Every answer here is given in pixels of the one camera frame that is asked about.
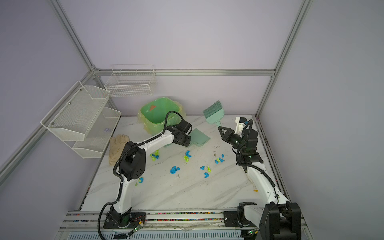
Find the paper scraps cluster centre right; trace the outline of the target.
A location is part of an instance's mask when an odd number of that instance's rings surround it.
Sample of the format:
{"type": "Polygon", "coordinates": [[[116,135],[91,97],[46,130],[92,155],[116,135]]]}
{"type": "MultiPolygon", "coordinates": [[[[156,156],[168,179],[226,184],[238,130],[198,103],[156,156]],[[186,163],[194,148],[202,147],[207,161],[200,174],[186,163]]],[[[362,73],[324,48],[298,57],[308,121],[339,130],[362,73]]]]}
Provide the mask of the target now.
{"type": "Polygon", "coordinates": [[[200,170],[204,171],[204,177],[205,178],[208,178],[210,176],[210,173],[212,172],[212,170],[209,166],[201,166],[200,170]]]}

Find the robot right arm white black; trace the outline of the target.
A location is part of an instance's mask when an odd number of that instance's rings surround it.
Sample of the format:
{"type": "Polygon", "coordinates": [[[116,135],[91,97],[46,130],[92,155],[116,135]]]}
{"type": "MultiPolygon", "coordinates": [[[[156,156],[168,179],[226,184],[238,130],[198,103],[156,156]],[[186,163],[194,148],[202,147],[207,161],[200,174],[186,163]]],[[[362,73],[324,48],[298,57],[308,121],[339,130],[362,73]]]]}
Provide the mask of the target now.
{"type": "Polygon", "coordinates": [[[277,181],[268,174],[258,150],[258,132],[253,121],[237,118],[236,129],[218,126],[224,142],[232,146],[236,165],[241,167],[249,181],[259,192],[262,204],[240,202],[236,216],[225,213],[226,223],[255,229],[244,234],[255,240],[300,240],[302,239],[302,212],[297,203],[278,189],[277,181]]]}

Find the blue paper scrap centre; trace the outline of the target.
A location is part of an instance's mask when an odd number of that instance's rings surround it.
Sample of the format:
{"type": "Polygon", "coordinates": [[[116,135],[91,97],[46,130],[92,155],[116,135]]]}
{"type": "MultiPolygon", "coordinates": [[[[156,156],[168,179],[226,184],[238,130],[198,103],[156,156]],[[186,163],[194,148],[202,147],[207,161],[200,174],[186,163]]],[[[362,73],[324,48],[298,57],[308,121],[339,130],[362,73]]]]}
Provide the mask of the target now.
{"type": "Polygon", "coordinates": [[[174,167],[172,167],[171,168],[171,170],[170,170],[170,173],[171,174],[175,174],[177,171],[179,171],[180,170],[180,167],[176,167],[176,166],[174,166],[174,167]]]}

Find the green hand brush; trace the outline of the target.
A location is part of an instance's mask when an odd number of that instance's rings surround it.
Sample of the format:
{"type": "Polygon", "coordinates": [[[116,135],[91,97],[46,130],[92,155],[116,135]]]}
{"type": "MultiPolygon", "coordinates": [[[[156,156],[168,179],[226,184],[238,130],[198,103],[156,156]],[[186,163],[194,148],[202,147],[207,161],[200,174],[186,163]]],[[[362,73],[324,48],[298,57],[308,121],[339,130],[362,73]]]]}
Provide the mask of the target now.
{"type": "Polygon", "coordinates": [[[210,125],[215,124],[217,127],[221,127],[221,119],[225,115],[225,111],[220,101],[216,101],[207,109],[203,110],[206,122],[210,125]]]}

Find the beige glove left side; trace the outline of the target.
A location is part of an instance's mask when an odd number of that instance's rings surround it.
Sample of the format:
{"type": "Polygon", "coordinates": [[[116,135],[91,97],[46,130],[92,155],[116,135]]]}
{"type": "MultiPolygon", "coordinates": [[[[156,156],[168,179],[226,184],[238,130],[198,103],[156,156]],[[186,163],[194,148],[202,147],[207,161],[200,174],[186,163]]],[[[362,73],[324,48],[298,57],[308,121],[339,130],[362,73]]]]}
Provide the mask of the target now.
{"type": "Polygon", "coordinates": [[[109,166],[114,166],[118,159],[121,157],[123,149],[130,141],[127,135],[117,135],[110,139],[110,151],[109,151],[109,166]]]}

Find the paper scraps cluster centre top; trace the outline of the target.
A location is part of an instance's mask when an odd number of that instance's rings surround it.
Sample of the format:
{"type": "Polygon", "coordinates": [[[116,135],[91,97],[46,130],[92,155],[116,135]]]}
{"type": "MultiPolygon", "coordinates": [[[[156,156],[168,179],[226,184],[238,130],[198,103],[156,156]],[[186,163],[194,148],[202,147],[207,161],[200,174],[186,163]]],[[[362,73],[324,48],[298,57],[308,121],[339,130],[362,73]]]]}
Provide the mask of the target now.
{"type": "Polygon", "coordinates": [[[191,157],[190,151],[186,151],[184,155],[185,162],[188,163],[191,157]]]}

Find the paper scraps cluster far left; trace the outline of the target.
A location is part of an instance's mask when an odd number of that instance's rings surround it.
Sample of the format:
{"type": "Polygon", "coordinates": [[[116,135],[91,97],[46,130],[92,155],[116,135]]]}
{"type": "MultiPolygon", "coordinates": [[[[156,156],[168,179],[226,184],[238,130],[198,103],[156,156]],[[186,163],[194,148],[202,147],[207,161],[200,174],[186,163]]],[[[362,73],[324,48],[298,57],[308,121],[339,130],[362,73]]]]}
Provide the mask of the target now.
{"type": "Polygon", "coordinates": [[[138,180],[137,180],[136,183],[135,183],[135,186],[137,186],[138,184],[143,183],[143,181],[144,181],[144,178],[143,178],[143,177],[138,178],[138,180]]]}

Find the green trash bin with bag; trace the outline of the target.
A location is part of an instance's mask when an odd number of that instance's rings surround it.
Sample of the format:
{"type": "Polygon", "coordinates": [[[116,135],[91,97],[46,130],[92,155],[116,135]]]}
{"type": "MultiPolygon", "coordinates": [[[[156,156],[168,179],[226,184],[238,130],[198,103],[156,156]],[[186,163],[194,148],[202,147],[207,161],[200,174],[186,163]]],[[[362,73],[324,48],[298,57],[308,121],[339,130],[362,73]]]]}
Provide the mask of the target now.
{"type": "Polygon", "coordinates": [[[169,98],[158,98],[144,105],[138,112],[138,123],[152,136],[164,129],[165,118],[169,111],[178,112],[183,118],[186,117],[184,107],[169,98]]]}

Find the white mesh two-tier shelf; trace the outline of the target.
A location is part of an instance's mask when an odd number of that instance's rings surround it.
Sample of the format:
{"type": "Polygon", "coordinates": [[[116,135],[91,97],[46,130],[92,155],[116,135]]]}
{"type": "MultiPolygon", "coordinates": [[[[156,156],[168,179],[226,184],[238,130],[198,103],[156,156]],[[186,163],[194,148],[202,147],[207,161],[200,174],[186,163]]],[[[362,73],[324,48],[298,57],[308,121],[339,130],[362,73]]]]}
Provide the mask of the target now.
{"type": "Polygon", "coordinates": [[[83,159],[100,159],[121,118],[109,108],[111,93],[76,82],[41,125],[83,159]]]}

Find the green plastic dustpan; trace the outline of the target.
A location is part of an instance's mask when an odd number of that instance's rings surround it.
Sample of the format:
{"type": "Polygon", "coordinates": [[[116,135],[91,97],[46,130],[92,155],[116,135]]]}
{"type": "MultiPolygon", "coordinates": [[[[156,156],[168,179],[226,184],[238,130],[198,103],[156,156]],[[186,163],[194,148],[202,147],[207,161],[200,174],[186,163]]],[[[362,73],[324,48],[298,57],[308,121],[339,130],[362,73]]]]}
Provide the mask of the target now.
{"type": "Polygon", "coordinates": [[[198,147],[202,147],[211,139],[206,134],[201,132],[199,129],[192,130],[192,132],[190,133],[190,137],[191,137],[191,144],[196,145],[198,147]]]}

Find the white knit glove right side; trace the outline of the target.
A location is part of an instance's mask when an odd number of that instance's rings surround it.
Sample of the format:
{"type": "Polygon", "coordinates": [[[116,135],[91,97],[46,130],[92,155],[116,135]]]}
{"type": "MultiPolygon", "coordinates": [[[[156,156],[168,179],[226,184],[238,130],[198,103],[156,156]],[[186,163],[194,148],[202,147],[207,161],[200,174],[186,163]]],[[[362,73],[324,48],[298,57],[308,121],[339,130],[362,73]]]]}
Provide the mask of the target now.
{"type": "Polygon", "coordinates": [[[259,190],[258,190],[258,187],[256,185],[257,179],[255,179],[253,176],[251,176],[249,174],[246,174],[246,176],[247,176],[249,182],[252,184],[254,192],[258,192],[259,190]]]}

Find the paper scraps cluster upper left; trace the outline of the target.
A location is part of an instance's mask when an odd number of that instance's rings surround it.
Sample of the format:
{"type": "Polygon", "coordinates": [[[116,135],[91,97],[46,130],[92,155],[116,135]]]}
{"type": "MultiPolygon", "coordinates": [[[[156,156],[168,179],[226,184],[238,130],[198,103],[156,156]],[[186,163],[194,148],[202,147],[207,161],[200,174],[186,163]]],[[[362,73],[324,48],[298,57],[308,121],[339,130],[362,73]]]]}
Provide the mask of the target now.
{"type": "Polygon", "coordinates": [[[159,150],[156,150],[155,152],[153,152],[151,155],[150,155],[151,159],[153,162],[155,162],[156,160],[159,159],[160,157],[160,153],[159,153],[159,150]]]}

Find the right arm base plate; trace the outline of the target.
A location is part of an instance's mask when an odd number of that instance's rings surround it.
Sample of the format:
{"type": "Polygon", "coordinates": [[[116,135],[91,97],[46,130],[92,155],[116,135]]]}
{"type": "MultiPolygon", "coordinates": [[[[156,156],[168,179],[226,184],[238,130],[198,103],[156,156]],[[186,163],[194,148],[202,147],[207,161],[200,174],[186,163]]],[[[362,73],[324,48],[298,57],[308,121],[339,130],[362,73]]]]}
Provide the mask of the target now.
{"type": "Polygon", "coordinates": [[[226,228],[237,227],[237,228],[247,228],[247,227],[256,227],[252,222],[241,219],[237,211],[224,211],[224,225],[226,228]]]}

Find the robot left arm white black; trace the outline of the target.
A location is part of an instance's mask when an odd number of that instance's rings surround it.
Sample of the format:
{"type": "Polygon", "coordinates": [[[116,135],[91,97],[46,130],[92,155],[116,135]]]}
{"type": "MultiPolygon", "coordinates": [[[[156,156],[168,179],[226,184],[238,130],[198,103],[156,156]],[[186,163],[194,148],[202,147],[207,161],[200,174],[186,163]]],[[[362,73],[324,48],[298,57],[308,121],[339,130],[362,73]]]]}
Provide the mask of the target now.
{"type": "Polygon", "coordinates": [[[119,178],[117,198],[102,207],[98,220],[101,220],[107,206],[106,223],[117,228],[131,227],[137,220],[131,215],[134,181],[142,177],[146,170],[146,160],[160,148],[176,144],[188,147],[191,143],[192,125],[176,111],[166,114],[164,127],[160,133],[139,143],[125,144],[123,152],[113,168],[113,174],[119,178]]]}

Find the paper scraps cluster near brush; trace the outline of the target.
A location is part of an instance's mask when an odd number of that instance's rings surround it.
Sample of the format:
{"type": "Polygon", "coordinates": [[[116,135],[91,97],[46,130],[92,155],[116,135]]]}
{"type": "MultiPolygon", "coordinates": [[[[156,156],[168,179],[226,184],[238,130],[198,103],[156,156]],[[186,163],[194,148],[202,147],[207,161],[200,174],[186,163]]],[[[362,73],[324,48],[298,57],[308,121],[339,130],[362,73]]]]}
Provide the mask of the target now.
{"type": "Polygon", "coordinates": [[[224,155],[221,155],[219,158],[217,158],[216,160],[215,160],[215,163],[216,164],[219,164],[219,163],[223,163],[224,162],[224,155]]]}

